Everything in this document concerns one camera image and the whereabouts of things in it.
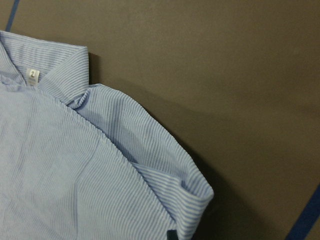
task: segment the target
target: blue line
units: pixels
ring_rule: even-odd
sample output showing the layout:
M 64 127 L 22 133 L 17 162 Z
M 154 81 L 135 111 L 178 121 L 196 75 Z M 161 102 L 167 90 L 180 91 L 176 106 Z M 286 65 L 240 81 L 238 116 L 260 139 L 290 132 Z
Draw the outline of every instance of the blue line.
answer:
M 303 240 L 320 216 L 320 184 L 285 240 Z
M 8 23 L 6 24 L 6 28 L 5 28 L 5 31 L 7 31 L 7 32 L 10 32 L 12 23 L 14 22 L 14 18 L 15 18 L 16 11 L 18 8 L 18 4 L 19 4 L 19 0 L 14 0 L 14 3 L 12 5 L 12 9 L 11 9 L 11 13 L 9 16 L 9 20 L 8 20 Z

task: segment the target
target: size label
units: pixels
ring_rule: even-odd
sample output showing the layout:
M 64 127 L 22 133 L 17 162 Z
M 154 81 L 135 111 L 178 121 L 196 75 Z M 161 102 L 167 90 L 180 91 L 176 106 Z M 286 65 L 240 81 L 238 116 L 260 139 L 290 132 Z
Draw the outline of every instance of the size label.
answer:
M 27 78 L 28 84 L 32 86 L 36 86 L 39 82 L 39 74 L 40 74 L 39 70 L 27 68 L 26 78 Z

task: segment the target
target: dress shirt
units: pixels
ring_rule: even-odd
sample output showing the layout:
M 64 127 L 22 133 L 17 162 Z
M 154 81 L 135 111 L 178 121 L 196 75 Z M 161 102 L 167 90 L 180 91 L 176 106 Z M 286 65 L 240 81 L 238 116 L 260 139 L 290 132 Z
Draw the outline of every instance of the dress shirt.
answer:
M 88 85 L 87 48 L 0 42 L 0 237 L 191 239 L 212 188 L 137 102 Z

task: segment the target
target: dark brown surface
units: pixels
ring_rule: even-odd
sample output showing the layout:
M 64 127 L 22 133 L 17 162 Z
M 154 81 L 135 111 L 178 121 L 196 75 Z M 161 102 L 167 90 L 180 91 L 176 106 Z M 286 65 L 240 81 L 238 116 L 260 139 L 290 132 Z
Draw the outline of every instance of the dark brown surface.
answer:
M 0 29 L 5 30 L 9 15 L 11 12 L 13 1 L 12 0 L 1 0 L 0 1 Z
M 319 13 L 318 0 L 23 0 L 12 32 L 88 46 L 91 82 L 188 150 L 215 190 L 196 240 L 277 240 L 320 180 Z

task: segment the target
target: shirt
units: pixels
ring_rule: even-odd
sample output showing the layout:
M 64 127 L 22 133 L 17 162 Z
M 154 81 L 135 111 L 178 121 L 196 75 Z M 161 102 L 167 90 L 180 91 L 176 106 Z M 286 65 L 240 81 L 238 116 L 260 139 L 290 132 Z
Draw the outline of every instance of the shirt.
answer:
M 129 96 L 88 85 L 86 47 L 0 42 L 0 236 L 190 239 L 213 191 L 177 141 Z

